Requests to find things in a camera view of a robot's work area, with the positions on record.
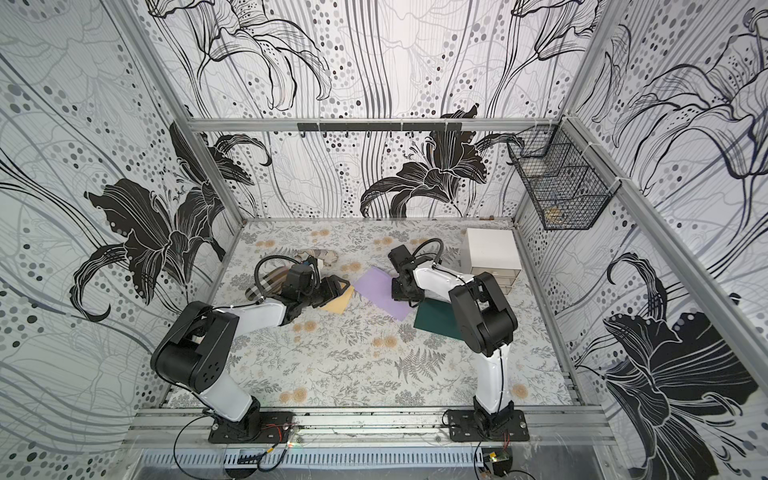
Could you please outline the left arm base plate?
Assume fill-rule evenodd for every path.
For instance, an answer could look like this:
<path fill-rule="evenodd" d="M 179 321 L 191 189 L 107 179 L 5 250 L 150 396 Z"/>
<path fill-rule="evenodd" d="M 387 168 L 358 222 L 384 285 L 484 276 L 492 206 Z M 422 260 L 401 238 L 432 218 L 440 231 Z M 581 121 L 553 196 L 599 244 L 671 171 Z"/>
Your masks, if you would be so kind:
<path fill-rule="evenodd" d="M 211 444 L 281 444 L 292 426 L 292 411 L 251 412 L 238 422 L 214 414 L 208 442 Z"/>

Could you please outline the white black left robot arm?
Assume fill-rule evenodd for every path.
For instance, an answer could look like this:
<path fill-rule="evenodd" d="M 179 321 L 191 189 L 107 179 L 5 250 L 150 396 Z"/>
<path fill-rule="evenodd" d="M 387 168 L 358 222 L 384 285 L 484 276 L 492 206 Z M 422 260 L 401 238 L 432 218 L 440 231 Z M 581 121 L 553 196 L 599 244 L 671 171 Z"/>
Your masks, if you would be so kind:
<path fill-rule="evenodd" d="M 258 401 L 228 373 L 234 340 L 272 327 L 287 326 L 306 308 L 319 308 L 343 296 L 351 283 L 321 274 L 321 261 L 269 255 L 253 272 L 256 300 L 212 306 L 189 303 L 151 356 L 150 367 L 163 381 L 185 389 L 220 419 L 241 422 L 258 411 Z"/>

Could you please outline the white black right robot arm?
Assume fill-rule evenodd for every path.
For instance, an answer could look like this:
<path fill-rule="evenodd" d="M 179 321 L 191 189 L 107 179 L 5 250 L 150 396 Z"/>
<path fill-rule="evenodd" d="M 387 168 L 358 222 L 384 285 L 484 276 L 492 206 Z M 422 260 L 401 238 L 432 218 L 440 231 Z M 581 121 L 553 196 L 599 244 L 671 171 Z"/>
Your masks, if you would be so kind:
<path fill-rule="evenodd" d="M 415 306 L 428 295 L 451 306 L 461 339 L 475 353 L 478 376 L 473 398 L 475 409 L 488 417 L 514 409 L 507 393 L 506 360 L 518 328 L 518 319 L 496 278 L 487 272 L 477 275 L 459 273 L 440 263 L 443 243 L 438 250 L 423 253 L 400 245 L 388 259 L 395 269 L 392 298 Z"/>

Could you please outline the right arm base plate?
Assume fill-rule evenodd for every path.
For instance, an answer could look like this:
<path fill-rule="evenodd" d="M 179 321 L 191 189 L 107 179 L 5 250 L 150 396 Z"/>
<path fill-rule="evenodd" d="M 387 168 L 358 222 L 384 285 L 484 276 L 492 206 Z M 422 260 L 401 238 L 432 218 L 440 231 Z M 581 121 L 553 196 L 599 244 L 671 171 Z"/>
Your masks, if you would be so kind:
<path fill-rule="evenodd" d="M 486 415 L 480 410 L 448 409 L 442 422 L 449 438 L 456 443 L 527 442 L 528 423 L 522 410 L 504 409 L 499 414 Z"/>

